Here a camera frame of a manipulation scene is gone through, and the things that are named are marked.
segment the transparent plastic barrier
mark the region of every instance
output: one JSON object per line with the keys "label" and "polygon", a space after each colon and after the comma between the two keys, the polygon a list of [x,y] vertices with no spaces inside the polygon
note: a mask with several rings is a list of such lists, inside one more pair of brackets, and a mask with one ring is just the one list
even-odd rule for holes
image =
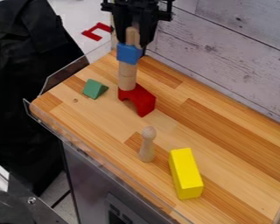
{"label": "transparent plastic barrier", "polygon": [[[51,88],[55,87],[65,79],[74,75],[84,67],[88,66],[95,60],[99,59],[102,53],[106,53],[106,49],[110,49],[110,42],[102,45],[99,48],[94,49],[92,52],[80,57],[73,61],[68,66],[60,69],[58,72],[49,76],[43,86],[40,95],[47,92]],[[155,210],[159,215],[166,217],[170,223],[192,223],[181,213],[175,211],[174,207],[168,205],[157,197],[152,191],[142,186],[135,181],[127,173],[121,171],[115,165],[110,163],[104,156],[98,151],[89,147],[81,139],[79,139],[74,133],[66,129],[58,121],[50,117],[45,111],[32,105],[26,99],[23,99],[24,107],[27,115],[35,120],[35,122],[42,125],[44,128],[52,132],[63,143],[71,147],[72,150],[78,151],[81,154],[86,155],[85,158],[90,160],[93,164],[103,170],[110,178],[112,178],[117,184],[124,187],[127,191],[132,193],[135,197],[139,198],[143,203]]]}

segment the blue block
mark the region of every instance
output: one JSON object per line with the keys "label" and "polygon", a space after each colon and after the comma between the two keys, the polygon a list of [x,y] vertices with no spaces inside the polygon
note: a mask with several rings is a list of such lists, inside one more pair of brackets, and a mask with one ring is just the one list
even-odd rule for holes
{"label": "blue block", "polygon": [[134,45],[125,45],[118,43],[117,45],[117,59],[119,61],[135,65],[142,56],[142,50],[136,48]]}

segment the metal base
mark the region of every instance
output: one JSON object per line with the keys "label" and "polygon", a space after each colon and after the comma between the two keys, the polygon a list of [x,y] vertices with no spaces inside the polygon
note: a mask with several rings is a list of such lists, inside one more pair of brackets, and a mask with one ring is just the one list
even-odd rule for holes
{"label": "metal base", "polygon": [[64,143],[67,175],[81,224],[176,223],[82,150]]}

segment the black bag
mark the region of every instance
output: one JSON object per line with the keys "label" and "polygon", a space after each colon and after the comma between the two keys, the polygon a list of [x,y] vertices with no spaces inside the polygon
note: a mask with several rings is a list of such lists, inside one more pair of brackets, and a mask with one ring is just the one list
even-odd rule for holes
{"label": "black bag", "polygon": [[82,55],[46,0],[0,2],[0,164],[36,194],[62,167],[60,143],[25,113],[23,98],[35,99],[48,75]]}

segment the natural wood cylinder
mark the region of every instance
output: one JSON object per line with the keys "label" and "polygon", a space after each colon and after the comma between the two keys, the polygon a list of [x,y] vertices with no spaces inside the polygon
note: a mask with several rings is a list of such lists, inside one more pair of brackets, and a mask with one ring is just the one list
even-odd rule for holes
{"label": "natural wood cylinder", "polygon": [[[141,49],[140,34],[135,27],[129,27],[126,30],[126,45],[135,46]],[[130,65],[125,62],[119,62],[118,87],[123,91],[131,91],[137,83],[137,65]]]}
{"label": "natural wood cylinder", "polygon": [[155,157],[155,148],[153,145],[153,140],[157,136],[157,131],[155,128],[148,126],[143,129],[142,138],[143,142],[139,151],[139,157],[141,161],[145,163],[151,162]]}

